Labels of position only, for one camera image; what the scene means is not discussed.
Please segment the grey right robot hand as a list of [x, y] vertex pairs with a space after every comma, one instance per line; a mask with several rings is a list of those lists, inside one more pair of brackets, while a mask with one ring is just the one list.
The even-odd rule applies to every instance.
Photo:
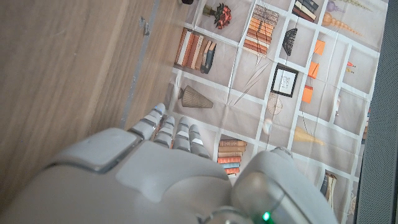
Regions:
[[324, 195], [277, 147], [236, 181], [197, 126], [158, 104], [127, 131], [109, 128], [60, 151], [1, 214], [2, 223], [336, 223]]

